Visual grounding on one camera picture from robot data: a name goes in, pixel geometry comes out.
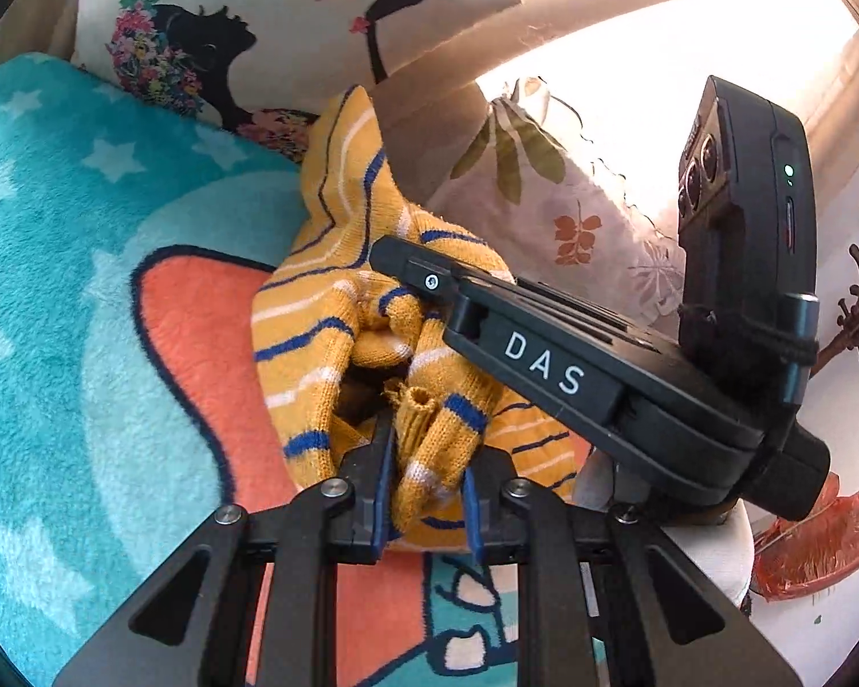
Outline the white gloved right hand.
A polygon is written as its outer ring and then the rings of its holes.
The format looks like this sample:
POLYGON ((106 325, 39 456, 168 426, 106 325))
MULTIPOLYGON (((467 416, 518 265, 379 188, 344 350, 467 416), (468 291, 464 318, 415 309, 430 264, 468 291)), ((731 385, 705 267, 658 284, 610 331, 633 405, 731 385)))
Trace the white gloved right hand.
MULTIPOLYGON (((574 481, 571 498, 576 506, 605 512, 613 499, 613 485, 613 461, 594 450, 574 481)), ((720 521, 672 524, 664 526, 664 532, 735 606, 743 603, 750 591, 754 543, 742 501, 737 501, 720 521)))

